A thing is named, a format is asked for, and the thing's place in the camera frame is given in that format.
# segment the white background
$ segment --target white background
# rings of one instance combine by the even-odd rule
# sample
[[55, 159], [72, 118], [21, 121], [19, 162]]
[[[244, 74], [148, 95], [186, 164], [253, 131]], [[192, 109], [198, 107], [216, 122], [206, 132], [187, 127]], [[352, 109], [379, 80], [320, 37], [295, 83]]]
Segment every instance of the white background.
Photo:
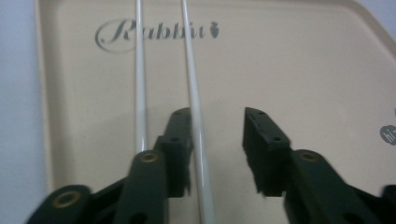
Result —
[[[396, 1], [360, 0], [396, 38]], [[46, 195], [33, 0], [0, 0], [0, 223], [23, 223]]]

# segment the tray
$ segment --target tray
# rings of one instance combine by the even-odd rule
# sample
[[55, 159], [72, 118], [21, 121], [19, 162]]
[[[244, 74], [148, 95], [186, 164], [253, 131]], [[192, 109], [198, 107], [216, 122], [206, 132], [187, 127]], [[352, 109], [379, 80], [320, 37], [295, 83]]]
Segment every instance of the tray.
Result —
[[[126, 176], [134, 155], [134, 1], [36, 5], [49, 190], [97, 191]], [[348, 184], [378, 194], [396, 183], [396, 45], [363, 7], [190, 5], [218, 223], [288, 223], [283, 199], [255, 190], [241, 146], [246, 106], [267, 112], [292, 148], [325, 156]], [[189, 106], [180, 2], [145, 1], [144, 23], [152, 147], [170, 114]], [[190, 197], [171, 200], [171, 223], [199, 223], [192, 185]]]

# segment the white stick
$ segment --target white stick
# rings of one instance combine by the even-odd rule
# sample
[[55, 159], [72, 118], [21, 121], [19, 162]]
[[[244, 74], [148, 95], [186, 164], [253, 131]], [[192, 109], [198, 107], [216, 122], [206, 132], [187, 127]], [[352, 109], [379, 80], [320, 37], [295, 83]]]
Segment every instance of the white stick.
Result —
[[198, 82], [195, 70], [194, 55], [191, 43], [191, 28], [189, 19], [189, 8], [187, 0], [182, 0], [183, 20], [187, 51], [187, 66], [189, 71], [190, 103], [192, 114], [192, 137], [195, 151], [195, 164], [197, 166], [198, 196], [200, 206], [201, 223], [216, 223], [215, 210], [213, 206], [212, 190], [210, 187], [209, 171], [207, 169], [207, 158], [205, 140], [203, 133], [203, 121], [201, 105], [199, 100]]
[[143, 54], [142, 0], [136, 0], [135, 141], [136, 153], [147, 149], [146, 83]]

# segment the chopstick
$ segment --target chopstick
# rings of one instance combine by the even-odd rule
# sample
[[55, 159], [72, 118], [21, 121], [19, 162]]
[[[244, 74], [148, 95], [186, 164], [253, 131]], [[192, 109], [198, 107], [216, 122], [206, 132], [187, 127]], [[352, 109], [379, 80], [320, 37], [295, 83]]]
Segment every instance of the chopstick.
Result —
[[192, 137], [195, 151], [195, 165], [197, 167], [198, 197], [201, 223], [216, 223], [213, 206], [212, 190], [210, 187], [209, 171], [205, 149], [205, 137], [203, 131], [203, 119], [201, 103], [199, 99], [198, 81], [195, 69], [194, 54], [191, 43], [190, 15], [187, 0], [182, 0], [183, 21], [185, 30], [185, 45], [187, 67], [189, 73], [190, 104], [192, 116]]
[[142, 0], [136, 0], [135, 143], [136, 154], [147, 149], [146, 82], [143, 53]]

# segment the rabbit logo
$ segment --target rabbit logo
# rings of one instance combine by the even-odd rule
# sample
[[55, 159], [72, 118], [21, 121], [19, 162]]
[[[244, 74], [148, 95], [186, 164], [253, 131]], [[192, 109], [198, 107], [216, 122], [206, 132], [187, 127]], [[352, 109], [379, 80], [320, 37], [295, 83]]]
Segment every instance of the rabbit logo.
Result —
[[[216, 39], [219, 35], [219, 24], [216, 21], [197, 25], [190, 23], [192, 39]], [[96, 31], [96, 45], [108, 53], [126, 53], [134, 50], [134, 36], [136, 21], [133, 19], [117, 19], [103, 23]], [[143, 38], [145, 40], [180, 40], [184, 38], [182, 22], [165, 22], [145, 26]]]

